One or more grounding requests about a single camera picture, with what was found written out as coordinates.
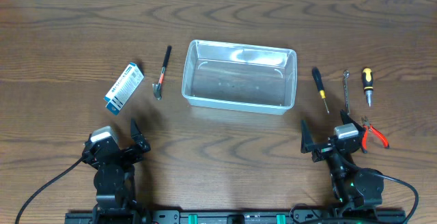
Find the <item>stubby yellow black screwdriver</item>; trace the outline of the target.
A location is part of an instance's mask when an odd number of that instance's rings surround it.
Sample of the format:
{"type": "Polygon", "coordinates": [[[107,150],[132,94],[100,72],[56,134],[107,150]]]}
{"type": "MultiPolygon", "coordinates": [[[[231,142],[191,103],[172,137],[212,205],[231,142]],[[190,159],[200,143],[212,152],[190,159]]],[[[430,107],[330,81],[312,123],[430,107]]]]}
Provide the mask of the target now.
{"type": "Polygon", "coordinates": [[[364,68],[361,76],[363,91],[365,93],[366,102],[369,107],[372,104],[373,96],[373,73],[370,68],[364,68]]]}

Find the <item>slim black yellow screwdriver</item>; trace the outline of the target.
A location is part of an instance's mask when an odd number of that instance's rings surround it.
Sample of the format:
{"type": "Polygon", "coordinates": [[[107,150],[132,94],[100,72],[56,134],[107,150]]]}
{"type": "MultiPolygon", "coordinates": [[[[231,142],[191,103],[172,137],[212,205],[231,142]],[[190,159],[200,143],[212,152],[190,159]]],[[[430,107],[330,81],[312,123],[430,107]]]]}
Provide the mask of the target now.
{"type": "Polygon", "coordinates": [[[313,80],[315,81],[315,85],[316,85],[316,87],[318,89],[318,93],[319,93],[321,99],[324,102],[324,106],[326,108],[326,112],[329,114],[330,111],[329,111],[329,108],[328,108],[328,105],[327,105],[327,101],[326,101],[326,93],[325,93],[324,85],[323,85],[323,82],[322,82],[322,75],[320,74],[320,71],[319,71],[319,69],[317,67],[313,67],[312,70],[311,70],[311,73],[312,73],[313,80]]]}

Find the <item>red handled pliers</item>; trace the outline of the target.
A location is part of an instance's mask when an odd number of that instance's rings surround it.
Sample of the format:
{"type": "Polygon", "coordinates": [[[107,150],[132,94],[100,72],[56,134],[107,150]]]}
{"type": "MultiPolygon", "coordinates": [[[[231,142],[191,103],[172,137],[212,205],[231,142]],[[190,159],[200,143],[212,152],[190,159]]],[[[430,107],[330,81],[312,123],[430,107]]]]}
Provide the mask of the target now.
{"type": "Polygon", "coordinates": [[[385,149],[390,148],[390,144],[388,139],[379,131],[377,130],[368,120],[368,118],[362,117],[361,121],[363,123],[363,128],[365,129],[363,139],[361,141],[361,149],[364,154],[368,153],[367,151],[367,139],[369,137],[369,134],[375,135],[379,140],[382,142],[385,149]]]}

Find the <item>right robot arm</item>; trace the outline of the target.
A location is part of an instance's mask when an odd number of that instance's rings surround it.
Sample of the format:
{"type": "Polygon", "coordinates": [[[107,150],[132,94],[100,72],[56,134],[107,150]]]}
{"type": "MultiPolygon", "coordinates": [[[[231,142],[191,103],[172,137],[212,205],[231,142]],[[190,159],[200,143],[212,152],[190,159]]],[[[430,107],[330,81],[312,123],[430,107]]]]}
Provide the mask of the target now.
{"type": "Polygon", "coordinates": [[[358,167],[351,154],[362,150],[365,129],[345,111],[340,111],[343,124],[334,129],[326,143],[315,143],[306,121],[301,124],[303,154],[311,153],[313,162],[327,162],[335,198],[334,217],[369,217],[376,220],[376,206],[382,203],[384,182],[375,169],[358,167]]]}

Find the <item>silver wrench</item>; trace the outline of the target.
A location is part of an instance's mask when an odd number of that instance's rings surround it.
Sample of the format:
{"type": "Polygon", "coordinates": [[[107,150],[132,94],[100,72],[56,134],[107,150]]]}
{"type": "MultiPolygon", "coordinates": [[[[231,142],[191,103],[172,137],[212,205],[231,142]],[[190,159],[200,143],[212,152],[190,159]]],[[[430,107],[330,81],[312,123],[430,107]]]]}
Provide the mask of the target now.
{"type": "Polygon", "coordinates": [[[350,98],[349,98],[349,91],[348,91],[348,77],[350,76],[349,70],[343,71],[343,92],[344,92],[344,100],[345,100],[345,107],[346,107],[346,113],[350,114],[350,98]]]}

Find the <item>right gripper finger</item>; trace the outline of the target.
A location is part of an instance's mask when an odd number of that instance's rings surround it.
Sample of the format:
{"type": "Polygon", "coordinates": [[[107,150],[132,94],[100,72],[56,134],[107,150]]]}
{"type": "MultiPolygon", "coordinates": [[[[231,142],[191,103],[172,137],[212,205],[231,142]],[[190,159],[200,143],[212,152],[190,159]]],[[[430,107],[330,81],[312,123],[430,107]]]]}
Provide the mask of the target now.
{"type": "Polygon", "coordinates": [[[313,149],[313,139],[306,121],[302,120],[301,125],[301,149],[313,149]]]}
{"type": "Polygon", "coordinates": [[[344,110],[340,110],[340,116],[341,116],[341,120],[343,122],[343,125],[347,125],[347,124],[353,124],[354,127],[357,129],[357,131],[359,132],[364,132],[365,129],[357,122],[355,122],[348,114],[346,111],[344,110]]]}

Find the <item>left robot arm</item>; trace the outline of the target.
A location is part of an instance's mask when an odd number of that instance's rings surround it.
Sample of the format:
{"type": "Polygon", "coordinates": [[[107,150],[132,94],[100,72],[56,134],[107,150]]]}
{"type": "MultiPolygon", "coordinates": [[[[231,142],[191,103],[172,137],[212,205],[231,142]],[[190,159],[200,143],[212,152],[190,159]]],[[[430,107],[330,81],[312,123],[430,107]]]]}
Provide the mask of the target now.
{"type": "Polygon", "coordinates": [[[134,164],[144,160],[151,150],[135,120],[130,122],[134,145],[121,149],[110,126],[90,134],[82,152],[82,161],[97,170],[94,176],[97,204],[92,223],[151,223],[148,210],[137,203],[134,164]]]}

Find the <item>small black orange hammer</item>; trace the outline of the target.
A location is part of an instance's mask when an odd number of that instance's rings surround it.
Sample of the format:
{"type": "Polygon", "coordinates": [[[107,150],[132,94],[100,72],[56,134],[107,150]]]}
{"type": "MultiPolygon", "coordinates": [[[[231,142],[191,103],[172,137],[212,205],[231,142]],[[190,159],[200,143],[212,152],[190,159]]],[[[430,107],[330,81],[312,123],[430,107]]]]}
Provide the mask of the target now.
{"type": "Polygon", "coordinates": [[[157,100],[161,100],[162,99],[161,89],[162,89],[163,79],[164,79],[164,76],[165,76],[167,65],[168,65],[168,62],[169,62],[169,58],[170,58],[170,55],[171,55],[171,50],[172,50],[172,46],[169,45],[167,47],[167,50],[166,50],[166,53],[165,53],[165,58],[164,58],[163,65],[162,65],[162,68],[161,68],[161,71],[160,71],[159,80],[158,80],[157,83],[154,83],[152,85],[154,97],[157,100]]]}

